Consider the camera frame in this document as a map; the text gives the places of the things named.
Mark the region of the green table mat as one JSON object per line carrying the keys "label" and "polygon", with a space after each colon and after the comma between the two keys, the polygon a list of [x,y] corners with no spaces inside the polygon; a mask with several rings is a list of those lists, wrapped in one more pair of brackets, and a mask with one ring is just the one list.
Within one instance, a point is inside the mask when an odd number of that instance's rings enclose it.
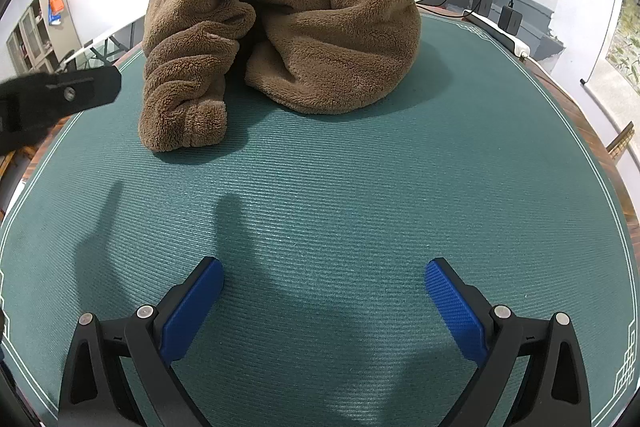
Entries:
{"label": "green table mat", "polygon": [[142,69],[78,114],[1,228],[2,341],[58,419],[81,314],[126,317],[218,258],[224,291],[176,373],[215,426],[434,426],[473,374],[424,287],[445,258],[521,317],[570,316],[594,425],[638,386],[639,274],[612,178],[568,110],[475,27],[424,16],[396,90],[299,115],[227,89],[221,143],[138,135]]}

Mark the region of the black power adapter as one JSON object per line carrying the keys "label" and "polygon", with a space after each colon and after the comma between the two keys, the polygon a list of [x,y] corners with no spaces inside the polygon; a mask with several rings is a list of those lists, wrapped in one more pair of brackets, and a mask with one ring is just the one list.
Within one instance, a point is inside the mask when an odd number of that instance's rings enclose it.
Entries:
{"label": "black power adapter", "polygon": [[470,10],[480,16],[489,17],[492,0],[471,0]]}
{"label": "black power adapter", "polygon": [[516,9],[512,8],[511,5],[503,5],[498,20],[498,27],[507,34],[516,36],[521,27],[522,18],[523,15]]}

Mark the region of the white power strip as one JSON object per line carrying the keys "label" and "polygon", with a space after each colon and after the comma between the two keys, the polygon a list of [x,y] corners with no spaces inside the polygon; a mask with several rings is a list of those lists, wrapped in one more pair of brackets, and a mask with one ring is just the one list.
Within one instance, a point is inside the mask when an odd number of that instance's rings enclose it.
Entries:
{"label": "white power strip", "polygon": [[530,57],[530,47],[525,42],[518,37],[508,34],[489,18],[478,15],[471,10],[464,10],[462,16],[471,24],[484,30],[486,34],[498,41],[498,43],[519,60],[524,61]]}

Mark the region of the brown fleece garment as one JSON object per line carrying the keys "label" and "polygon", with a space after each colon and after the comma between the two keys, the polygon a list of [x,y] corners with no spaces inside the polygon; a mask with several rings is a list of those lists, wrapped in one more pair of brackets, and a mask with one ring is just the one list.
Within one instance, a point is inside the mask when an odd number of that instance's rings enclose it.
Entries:
{"label": "brown fleece garment", "polygon": [[420,32],[416,0],[149,0],[140,140],[219,143],[234,75],[298,113],[366,107],[409,72]]}

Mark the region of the wooden ruler stick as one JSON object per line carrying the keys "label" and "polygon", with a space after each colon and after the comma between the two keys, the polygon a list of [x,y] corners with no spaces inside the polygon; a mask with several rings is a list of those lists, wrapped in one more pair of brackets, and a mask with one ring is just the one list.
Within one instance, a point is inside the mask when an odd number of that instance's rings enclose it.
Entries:
{"label": "wooden ruler stick", "polygon": [[608,156],[612,159],[614,164],[620,160],[625,150],[627,150],[631,139],[634,137],[634,123],[629,121],[625,128],[618,132],[618,135],[612,140],[606,147]]}

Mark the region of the hanging scroll painting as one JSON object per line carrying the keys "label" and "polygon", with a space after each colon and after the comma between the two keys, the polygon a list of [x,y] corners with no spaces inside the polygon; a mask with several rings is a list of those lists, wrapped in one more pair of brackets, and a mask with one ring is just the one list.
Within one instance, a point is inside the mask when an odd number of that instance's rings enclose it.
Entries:
{"label": "hanging scroll painting", "polygon": [[611,45],[606,56],[634,90],[640,82],[640,5],[639,0],[623,0]]}

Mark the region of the grey storage cabinet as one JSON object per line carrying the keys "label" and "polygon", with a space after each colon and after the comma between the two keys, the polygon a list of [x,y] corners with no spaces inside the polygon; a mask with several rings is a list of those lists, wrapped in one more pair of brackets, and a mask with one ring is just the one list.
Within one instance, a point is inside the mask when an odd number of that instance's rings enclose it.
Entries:
{"label": "grey storage cabinet", "polygon": [[81,43],[67,0],[32,0],[6,39],[17,75],[56,72]]}

